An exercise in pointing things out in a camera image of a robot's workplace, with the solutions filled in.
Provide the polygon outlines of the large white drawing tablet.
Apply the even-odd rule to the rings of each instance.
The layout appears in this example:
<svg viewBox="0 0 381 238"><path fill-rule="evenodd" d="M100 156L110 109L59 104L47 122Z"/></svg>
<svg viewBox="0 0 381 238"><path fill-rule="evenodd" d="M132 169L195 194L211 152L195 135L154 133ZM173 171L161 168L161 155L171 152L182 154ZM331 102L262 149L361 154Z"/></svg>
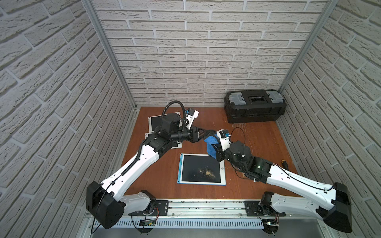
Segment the large white drawing tablet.
<svg viewBox="0 0 381 238"><path fill-rule="evenodd" d="M153 132L149 132L149 133L146 133L145 134L145 139L148 139L151 135L153 135L154 133ZM177 148L182 148L182 143L180 143L180 142L177 142L177 141L175 141L175 142L170 142L170 145L171 145L171 148L175 148L175 149L177 149Z"/></svg>

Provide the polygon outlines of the blue framed drawing tablet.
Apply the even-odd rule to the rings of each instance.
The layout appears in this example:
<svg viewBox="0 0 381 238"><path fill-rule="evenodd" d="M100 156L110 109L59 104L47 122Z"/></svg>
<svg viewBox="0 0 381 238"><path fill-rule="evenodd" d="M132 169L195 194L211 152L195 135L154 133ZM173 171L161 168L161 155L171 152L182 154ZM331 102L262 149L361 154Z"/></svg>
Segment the blue framed drawing tablet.
<svg viewBox="0 0 381 238"><path fill-rule="evenodd" d="M226 185L225 164L208 154L180 155L177 183Z"/></svg>

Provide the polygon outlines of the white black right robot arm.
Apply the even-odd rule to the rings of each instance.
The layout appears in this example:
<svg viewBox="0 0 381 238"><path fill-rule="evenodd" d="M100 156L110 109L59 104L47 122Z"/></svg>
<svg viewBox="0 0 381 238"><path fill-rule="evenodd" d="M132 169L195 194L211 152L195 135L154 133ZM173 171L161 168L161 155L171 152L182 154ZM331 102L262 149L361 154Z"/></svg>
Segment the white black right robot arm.
<svg viewBox="0 0 381 238"><path fill-rule="evenodd" d="M217 161L228 161L233 169L244 174L245 179L262 182L289 190L299 197L285 197L274 192L265 192L259 211L272 215L292 213L311 215L329 227L343 232L352 232L352 211L349 189L335 182L326 184L300 176L281 166L255 157L240 141L213 143L208 153Z"/></svg>

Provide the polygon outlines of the blue microfiber cloth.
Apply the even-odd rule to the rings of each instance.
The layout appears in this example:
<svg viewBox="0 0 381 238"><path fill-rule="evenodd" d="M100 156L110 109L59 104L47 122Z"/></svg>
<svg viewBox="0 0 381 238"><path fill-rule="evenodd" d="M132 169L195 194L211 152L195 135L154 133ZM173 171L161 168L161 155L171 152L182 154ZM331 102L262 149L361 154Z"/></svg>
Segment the blue microfiber cloth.
<svg viewBox="0 0 381 238"><path fill-rule="evenodd" d="M204 142L207 146L207 153L212 158L216 159L217 156L217 150L220 146L220 140L217 137L217 134L208 136L206 139L204 139Z"/></svg>

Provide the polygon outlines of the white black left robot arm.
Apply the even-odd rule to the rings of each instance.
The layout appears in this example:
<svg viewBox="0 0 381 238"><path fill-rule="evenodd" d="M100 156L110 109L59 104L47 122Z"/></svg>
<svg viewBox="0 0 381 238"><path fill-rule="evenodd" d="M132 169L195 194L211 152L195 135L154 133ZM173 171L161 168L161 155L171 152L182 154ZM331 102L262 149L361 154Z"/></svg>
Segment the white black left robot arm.
<svg viewBox="0 0 381 238"><path fill-rule="evenodd" d="M158 161L177 143L197 143L208 137L215 137L216 131L197 128L192 125L194 116L171 113L161 117L153 134L142 141L138 152L117 172L101 183L93 181L86 189L86 210L104 229L112 228L125 212L151 212L155 198L147 191L141 191L123 199L125 192L135 180L153 163Z"/></svg>

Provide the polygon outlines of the small white drawing tablet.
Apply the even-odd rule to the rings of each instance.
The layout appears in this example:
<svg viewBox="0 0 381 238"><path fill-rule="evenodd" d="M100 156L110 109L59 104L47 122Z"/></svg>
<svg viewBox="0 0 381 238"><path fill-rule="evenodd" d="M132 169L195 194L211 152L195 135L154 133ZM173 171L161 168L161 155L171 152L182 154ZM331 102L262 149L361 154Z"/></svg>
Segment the small white drawing tablet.
<svg viewBox="0 0 381 238"><path fill-rule="evenodd" d="M180 126L180 119L179 112L165 114L163 117L161 115L149 117L149 130L154 132L157 127L161 127L167 133L177 131Z"/></svg>

